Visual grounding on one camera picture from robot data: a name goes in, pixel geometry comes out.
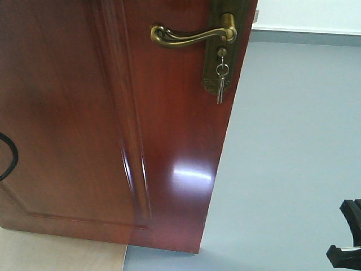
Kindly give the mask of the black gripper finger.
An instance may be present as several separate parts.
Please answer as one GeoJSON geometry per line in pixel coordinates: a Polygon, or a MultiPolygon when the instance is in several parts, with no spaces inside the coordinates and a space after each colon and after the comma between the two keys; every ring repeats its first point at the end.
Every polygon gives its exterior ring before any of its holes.
{"type": "Polygon", "coordinates": [[[331,245],[326,256],[334,268],[360,269],[360,246],[339,248],[331,245]]]}
{"type": "Polygon", "coordinates": [[[360,246],[360,199],[344,200],[340,210],[349,225],[354,246],[360,246]]]}

